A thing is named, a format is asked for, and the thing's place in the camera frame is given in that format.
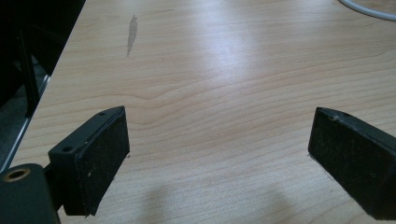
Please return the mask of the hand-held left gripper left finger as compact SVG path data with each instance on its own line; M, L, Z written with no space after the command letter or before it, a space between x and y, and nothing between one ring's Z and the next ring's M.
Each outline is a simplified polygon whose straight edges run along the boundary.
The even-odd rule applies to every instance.
M57 209L95 215L130 152L125 108L101 111L49 151L48 181Z

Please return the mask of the metal floor rail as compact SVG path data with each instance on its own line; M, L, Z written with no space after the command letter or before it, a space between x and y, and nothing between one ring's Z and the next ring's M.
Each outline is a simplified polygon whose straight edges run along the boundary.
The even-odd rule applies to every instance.
M32 119L26 115L25 102L23 92L0 108L0 172L10 166Z

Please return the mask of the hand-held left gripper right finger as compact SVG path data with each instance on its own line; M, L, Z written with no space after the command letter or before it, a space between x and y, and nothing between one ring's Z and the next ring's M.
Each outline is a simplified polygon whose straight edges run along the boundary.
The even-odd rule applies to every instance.
M396 220L396 137L348 113L316 109L309 155L371 217Z

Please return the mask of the white wire display rack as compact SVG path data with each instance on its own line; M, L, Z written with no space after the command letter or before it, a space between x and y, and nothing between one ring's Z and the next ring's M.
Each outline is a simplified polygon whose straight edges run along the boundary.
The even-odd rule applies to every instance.
M361 14L373 17L373 18L377 18L380 20L385 20L385 21L395 21L396 22L396 14L390 14L390 13L386 13L383 11L379 11L379 10L375 10L375 9L371 9L368 7L364 7L360 4L357 4L355 2L353 2L352 0L338 0L340 3L342 3L344 6L355 10Z

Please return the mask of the black metal stand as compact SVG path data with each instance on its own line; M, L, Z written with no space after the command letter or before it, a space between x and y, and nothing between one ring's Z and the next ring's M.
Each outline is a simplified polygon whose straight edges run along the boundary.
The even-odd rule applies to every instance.
M27 97L27 117L32 117L39 103L40 95L35 78L32 54L23 30L17 32L19 54L21 57L21 74Z

